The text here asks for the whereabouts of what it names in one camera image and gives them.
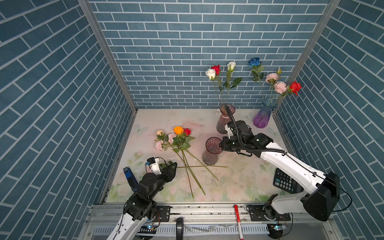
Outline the dark purple glass vase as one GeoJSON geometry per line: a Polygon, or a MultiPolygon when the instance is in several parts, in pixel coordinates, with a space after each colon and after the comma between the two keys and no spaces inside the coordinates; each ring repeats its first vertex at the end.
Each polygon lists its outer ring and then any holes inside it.
{"type": "Polygon", "coordinates": [[[206,150],[202,156],[203,162],[206,165],[213,166],[218,162],[219,154],[222,153],[220,143],[221,143],[221,140],[217,137],[211,137],[206,141],[205,143],[206,150]]]}

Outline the pink glass vase with ribbon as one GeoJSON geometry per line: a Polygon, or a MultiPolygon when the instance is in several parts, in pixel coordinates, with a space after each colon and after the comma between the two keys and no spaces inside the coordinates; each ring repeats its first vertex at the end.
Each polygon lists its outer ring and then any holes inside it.
{"type": "Polygon", "coordinates": [[[220,107],[220,118],[217,122],[216,129],[220,134],[227,134],[227,130],[225,129],[225,126],[231,121],[229,115],[226,112],[226,108],[224,105],[221,105],[220,107]]]}

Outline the pale pink bud spray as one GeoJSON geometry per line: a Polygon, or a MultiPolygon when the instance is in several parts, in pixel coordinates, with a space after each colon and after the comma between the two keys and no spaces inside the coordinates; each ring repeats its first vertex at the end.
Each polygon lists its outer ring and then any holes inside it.
{"type": "Polygon", "coordinates": [[[157,136],[156,136],[155,148],[157,149],[157,151],[163,152],[168,149],[171,149],[174,152],[174,147],[172,147],[173,140],[170,140],[170,137],[176,136],[174,131],[167,134],[162,129],[159,129],[157,130],[156,135],[157,136]]]}

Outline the purple blue gradient vase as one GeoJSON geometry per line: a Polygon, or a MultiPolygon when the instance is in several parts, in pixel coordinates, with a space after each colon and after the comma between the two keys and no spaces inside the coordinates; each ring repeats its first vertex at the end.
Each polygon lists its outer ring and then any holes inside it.
{"type": "Polygon", "coordinates": [[[265,128],[269,123],[272,112],[277,106],[278,103],[275,99],[264,99],[262,102],[262,108],[253,120],[254,126],[259,129],[265,128]]]}

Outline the orange rose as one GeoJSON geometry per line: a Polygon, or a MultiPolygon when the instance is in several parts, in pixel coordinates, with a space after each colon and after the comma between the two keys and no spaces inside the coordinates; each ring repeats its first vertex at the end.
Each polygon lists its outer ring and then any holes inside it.
{"type": "Polygon", "coordinates": [[[186,156],[186,153],[188,153],[187,150],[189,150],[189,148],[191,147],[191,144],[190,144],[190,142],[189,143],[185,142],[185,137],[183,135],[184,128],[182,128],[180,126],[176,126],[176,127],[174,127],[174,133],[176,134],[176,136],[170,137],[170,140],[173,140],[172,147],[174,147],[174,152],[177,153],[178,155],[180,155],[181,160],[183,161],[183,163],[185,165],[185,169],[186,169],[187,176],[189,179],[191,194],[194,198],[190,176],[195,180],[196,184],[198,185],[198,187],[201,189],[201,191],[205,195],[206,193],[205,193],[201,183],[199,182],[197,176],[193,172],[192,168],[190,168],[191,165],[189,164],[187,156],[186,156]]]}

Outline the white rose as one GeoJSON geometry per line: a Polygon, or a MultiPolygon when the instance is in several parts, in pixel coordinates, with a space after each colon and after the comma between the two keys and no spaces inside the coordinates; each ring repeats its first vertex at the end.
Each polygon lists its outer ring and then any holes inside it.
{"type": "Polygon", "coordinates": [[[223,84],[223,88],[227,91],[226,103],[229,100],[230,90],[235,89],[243,80],[242,77],[233,79],[233,73],[235,71],[236,66],[237,66],[236,62],[229,62],[227,64],[226,80],[223,84]]]}
{"type": "Polygon", "coordinates": [[[208,69],[206,70],[206,76],[209,78],[209,80],[213,83],[216,96],[219,100],[219,105],[223,104],[223,100],[221,98],[221,84],[220,84],[220,77],[217,74],[215,69],[208,69]]]}

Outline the pink carnation spray stem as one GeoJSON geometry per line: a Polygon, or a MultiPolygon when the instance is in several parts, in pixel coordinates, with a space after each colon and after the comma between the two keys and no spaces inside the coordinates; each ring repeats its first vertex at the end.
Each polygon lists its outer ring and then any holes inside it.
{"type": "Polygon", "coordinates": [[[276,73],[270,73],[266,76],[266,82],[271,85],[271,91],[274,90],[277,94],[275,100],[278,102],[281,97],[286,95],[288,86],[285,82],[280,81],[282,69],[279,68],[276,73]]]}

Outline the red rose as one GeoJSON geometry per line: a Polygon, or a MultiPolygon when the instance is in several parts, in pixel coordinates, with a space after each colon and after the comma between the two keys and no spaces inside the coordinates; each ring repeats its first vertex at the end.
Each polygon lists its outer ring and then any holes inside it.
{"type": "MultiPolygon", "coordinates": [[[[211,67],[211,69],[215,69],[217,74],[220,77],[220,74],[221,74],[221,67],[220,67],[220,65],[213,66],[213,67],[211,67]]],[[[223,78],[222,77],[220,77],[220,84],[221,84],[221,98],[223,100],[223,93],[222,93],[222,91],[223,91],[223,78]]]]}
{"type": "Polygon", "coordinates": [[[287,90],[282,94],[282,97],[285,98],[286,96],[291,94],[294,94],[297,96],[301,88],[302,86],[300,83],[293,82],[289,86],[287,86],[287,90]]]}

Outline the blue rose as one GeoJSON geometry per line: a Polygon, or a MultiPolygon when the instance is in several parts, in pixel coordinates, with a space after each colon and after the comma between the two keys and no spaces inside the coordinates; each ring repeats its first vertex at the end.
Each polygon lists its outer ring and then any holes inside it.
{"type": "Polygon", "coordinates": [[[264,90],[263,90],[263,84],[262,80],[264,78],[264,66],[262,65],[262,62],[259,58],[253,58],[249,61],[249,66],[251,67],[251,73],[253,76],[254,82],[259,82],[261,86],[262,96],[263,100],[265,100],[264,90]]]}

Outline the pink rose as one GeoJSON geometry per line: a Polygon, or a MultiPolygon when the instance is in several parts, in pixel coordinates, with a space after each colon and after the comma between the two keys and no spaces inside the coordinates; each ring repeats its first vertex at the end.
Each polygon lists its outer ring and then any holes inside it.
{"type": "MultiPolygon", "coordinates": [[[[168,166],[171,166],[172,162],[168,162],[168,163],[162,163],[162,164],[159,164],[160,168],[165,168],[165,167],[168,167],[168,166]]],[[[200,168],[200,167],[203,167],[203,168],[209,168],[209,167],[214,167],[214,168],[228,168],[226,166],[216,166],[216,165],[213,165],[213,166],[207,166],[207,165],[200,165],[200,166],[190,166],[190,168],[200,168]]]]}

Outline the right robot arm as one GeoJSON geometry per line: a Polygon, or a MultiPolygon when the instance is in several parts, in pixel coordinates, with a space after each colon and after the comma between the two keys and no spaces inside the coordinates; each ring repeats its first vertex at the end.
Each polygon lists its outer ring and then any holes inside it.
{"type": "Polygon", "coordinates": [[[284,214],[308,213],[316,220],[326,222],[340,199],[340,178],[330,172],[323,173],[286,152],[270,137],[257,134],[244,137],[223,137],[220,148],[246,156],[255,155],[286,173],[303,191],[296,194],[272,195],[264,204],[265,217],[275,220],[284,214]]]}

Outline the blue black handheld device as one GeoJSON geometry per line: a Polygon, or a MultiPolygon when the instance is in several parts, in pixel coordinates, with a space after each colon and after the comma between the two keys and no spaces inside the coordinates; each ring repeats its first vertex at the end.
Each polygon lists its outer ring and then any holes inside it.
{"type": "Polygon", "coordinates": [[[131,168],[126,167],[123,169],[123,171],[124,171],[124,175],[127,179],[127,182],[129,183],[132,191],[136,192],[138,190],[138,187],[139,187],[139,182],[137,181],[136,177],[134,176],[131,168]]]}

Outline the black calculator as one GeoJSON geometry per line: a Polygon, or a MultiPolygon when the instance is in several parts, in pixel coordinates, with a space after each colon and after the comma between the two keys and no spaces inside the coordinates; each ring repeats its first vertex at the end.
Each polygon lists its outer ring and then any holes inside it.
{"type": "Polygon", "coordinates": [[[290,194],[301,193],[304,191],[303,187],[279,168],[276,168],[273,185],[290,194]]]}

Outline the red white marker pen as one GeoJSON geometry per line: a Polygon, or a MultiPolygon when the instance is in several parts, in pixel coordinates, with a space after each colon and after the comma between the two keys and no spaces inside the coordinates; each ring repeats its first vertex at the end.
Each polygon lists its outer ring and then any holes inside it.
{"type": "Polygon", "coordinates": [[[243,231],[242,231],[242,226],[241,226],[241,219],[240,219],[240,214],[239,214],[239,207],[238,207],[238,205],[234,205],[234,209],[235,209],[236,218],[237,218],[238,231],[239,231],[239,238],[240,238],[240,240],[244,240],[244,236],[243,236],[243,231]]]}

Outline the aluminium mounting rail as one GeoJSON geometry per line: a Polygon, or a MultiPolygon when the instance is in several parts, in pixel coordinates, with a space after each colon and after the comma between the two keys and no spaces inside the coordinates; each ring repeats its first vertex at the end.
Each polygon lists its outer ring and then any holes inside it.
{"type": "MultiPolygon", "coordinates": [[[[186,224],[234,224],[237,220],[234,203],[158,203],[161,212],[161,223],[172,224],[176,219],[183,218],[186,224]]],[[[275,223],[265,218],[260,203],[238,203],[242,224],[275,223]]],[[[93,205],[87,216],[86,225],[115,226],[123,212],[123,205],[110,203],[93,205]]]]}

